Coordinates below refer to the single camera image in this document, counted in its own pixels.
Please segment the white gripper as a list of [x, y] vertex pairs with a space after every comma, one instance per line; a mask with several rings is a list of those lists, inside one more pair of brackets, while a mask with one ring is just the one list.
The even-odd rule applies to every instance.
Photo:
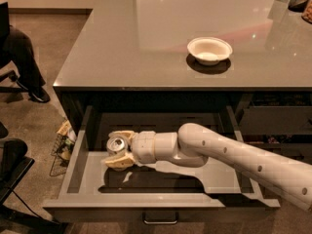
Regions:
[[[155, 132], [140, 132], [137, 134], [134, 131], [126, 130], [111, 132], [108, 136], [124, 138], [127, 144], [131, 146], [136, 160], [141, 164], [153, 164], [156, 162], [154, 147]], [[100, 162], [115, 171], [124, 171], [136, 163], [132, 153], [123, 151], [117, 154], [109, 154]]]

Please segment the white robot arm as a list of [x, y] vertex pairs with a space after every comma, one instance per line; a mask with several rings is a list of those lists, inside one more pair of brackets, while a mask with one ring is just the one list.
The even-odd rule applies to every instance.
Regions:
[[312, 209], [311, 165], [222, 136], [198, 124], [186, 123], [171, 133], [112, 132], [106, 150], [108, 156], [101, 162], [115, 171], [159, 162], [201, 168], [214, 158], [297, 207]]

